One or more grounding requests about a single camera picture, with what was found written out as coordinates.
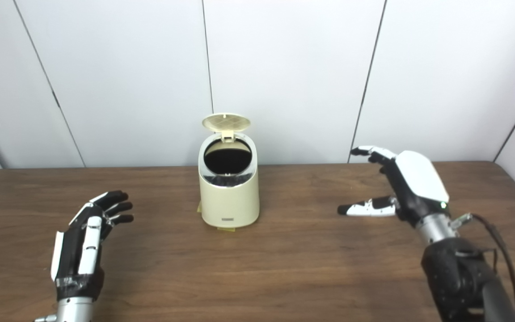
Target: wood grain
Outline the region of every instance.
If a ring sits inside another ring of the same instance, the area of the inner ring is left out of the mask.
[[[515,182],[493,163],[436,166],[454,215],[486,216],[515,261]],[[104,243],[96,322],[439,321],[416,232],[397,218],[336,214],[338,204],[390,194],[378,167],[363,164],[260,167],[260,218],[234,233],[197,214],[195,167],[2,169],[0,321],[55,311],[55,231],[116,189],[131,196],[135,222]],[[460,232],[493,246],[479,224]]]

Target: small trash can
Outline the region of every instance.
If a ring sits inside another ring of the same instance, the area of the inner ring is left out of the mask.
[[[258,155],[253,141],[239,133],[250,124],[228,113],[202,121],[216,132],[202,143],[198,157],[202,218],[211,226],[238,228],[258,218]]]

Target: black cable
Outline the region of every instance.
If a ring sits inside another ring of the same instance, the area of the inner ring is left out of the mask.
[[[498,275],[498,250],[494,248],[494,274]]]
[[[472,214],[472,217],[474,219],[478,220],[484,225],[484,228],[488,230],[488,233],[490,236],[492,236],[492,239],[498,245],[498,248],[500,248],[500,251],[502,251],[502,255],[504,256],[504,259],[506,261],[506,265],[508,268],[508,273],[510,275],[510,282],[512,285],[512,288],[514,289],[514,301],[515,301],[515,269],[514,265],[511,261],[510,255],[507,252],[506,244],[504,243],[504,240],[502,239],[502,236],[500,236],[498,230],[493,224],[490,224],[488,220],[485,220],[482,216],[479,216],[478,214]]]

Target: robotic arm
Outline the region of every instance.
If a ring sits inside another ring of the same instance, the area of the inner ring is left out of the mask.
[[[511,301],[486,263],[484,251],[458,234],[457,229],[473,215],[450,219],[449,196],[431,161],[413,151],[396,155],[372,146],[355,148],[351,154],[367,155],[370,162],[382,165],[380,172],[386,175],[395,196],[342,205],[338,213],[396,214],[419,232],[427,245],[421,266],[442,321],[515,322]]]
[[[118,224],[132,222],[133,215],[118,214],[132,209],[128,195],[109,191],[91,199],[69,222],[66,232],[57,232],[51,262],[51,279],[57,288],[57,314],[34,322],[89,322],[93,302],[102,290],[101,243]]]

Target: silver metal cylinder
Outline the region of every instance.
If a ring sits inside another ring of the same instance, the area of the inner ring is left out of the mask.
[[[57,322],[91,322],[93,299],[91,297],[70,297],[59,301]]]
[[[422,218],[417,224],[416,229],[427,245],[445,238],[460,236],[458,232],[452,228],[450,218],[445,214],[433,214]]]

